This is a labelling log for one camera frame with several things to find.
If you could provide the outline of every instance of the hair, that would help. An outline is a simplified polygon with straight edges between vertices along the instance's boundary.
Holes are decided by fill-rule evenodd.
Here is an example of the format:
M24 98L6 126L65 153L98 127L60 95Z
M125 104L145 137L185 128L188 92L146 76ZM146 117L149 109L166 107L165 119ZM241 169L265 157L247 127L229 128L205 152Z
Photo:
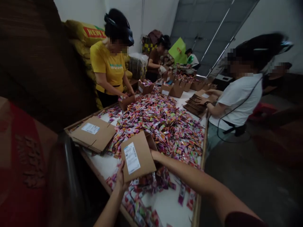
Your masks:
M254 37L237 46L227 54L228 61L238 60L250 64L260 72L268 62L281 50L284 35L280 33L265 34Z
M157 45L159 46L160 44L162 44L164 46L165 49L169 49L170 48L170 37L169 35L162 35L157 42Z
M193 53L193 50L192 50L191 48L189 48L189 49L185 52L185 54L188 54L188 53Z
M118 27L128 27L128 22L124 14L117 10L111 9L108 13L108 17L112 19ZM117 28L110 23L105 24L105 35L109 37L112 41L116 41L117 39L125 40L126 34L121 28Z

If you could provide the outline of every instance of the red object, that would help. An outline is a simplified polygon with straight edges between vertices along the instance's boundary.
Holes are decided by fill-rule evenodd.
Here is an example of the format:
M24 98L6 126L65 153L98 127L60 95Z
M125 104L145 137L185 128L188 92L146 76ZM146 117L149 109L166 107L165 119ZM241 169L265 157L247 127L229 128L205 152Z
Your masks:
M248 119L260 121L265 117L274 114L275 112L277 112L277 109L273 105L260 102L253 110L253 113L248 117Z

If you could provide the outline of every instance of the brown shirt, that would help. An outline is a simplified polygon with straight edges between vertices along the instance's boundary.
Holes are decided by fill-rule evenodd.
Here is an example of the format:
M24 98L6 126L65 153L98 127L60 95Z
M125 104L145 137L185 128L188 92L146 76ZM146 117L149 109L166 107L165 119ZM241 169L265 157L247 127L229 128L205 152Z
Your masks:
M152 62L153 62L154 64L157 64L157 65L159 64L160 55L159 55L159 53L158 53L157 48L153 49L153 50L150 52L149 57L148 57L148 62L149 62L150 59L152 59ZM148 71L148 72L151 72L151 73L159 74L159 69L147 67L147 71Z

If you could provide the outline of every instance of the yellow t-shirt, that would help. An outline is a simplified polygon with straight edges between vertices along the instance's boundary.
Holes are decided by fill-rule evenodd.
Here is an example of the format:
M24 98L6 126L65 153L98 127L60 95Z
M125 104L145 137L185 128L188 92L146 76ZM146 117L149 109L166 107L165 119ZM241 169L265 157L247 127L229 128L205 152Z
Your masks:
M102 41L99 41L91 46L91 62L95 73L106 73L107 82L119 91L123 92L122 78L124 75L125 62L122 53L113 55L105 47ZM104 88L96 85L96 89L104 93Z

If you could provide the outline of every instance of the belt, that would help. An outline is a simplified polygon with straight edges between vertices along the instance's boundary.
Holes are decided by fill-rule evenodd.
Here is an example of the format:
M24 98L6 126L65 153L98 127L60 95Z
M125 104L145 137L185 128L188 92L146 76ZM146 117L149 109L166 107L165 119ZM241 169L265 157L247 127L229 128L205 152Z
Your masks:
M120 85L112 85L113 87L120 87ZM104 89L104 94L106 94L106 90Z
M239 137L239 136L241 136L245 133L246 124L244 124L242 126L239 126L239 127L236 127L236 125L233 124L233 123L230 123L230 122L225 121L225 120L223 120L223 121L231 127L230 129L224 131L223 134L228 134L228 133L232 132L233 130L235 130L235 137Z

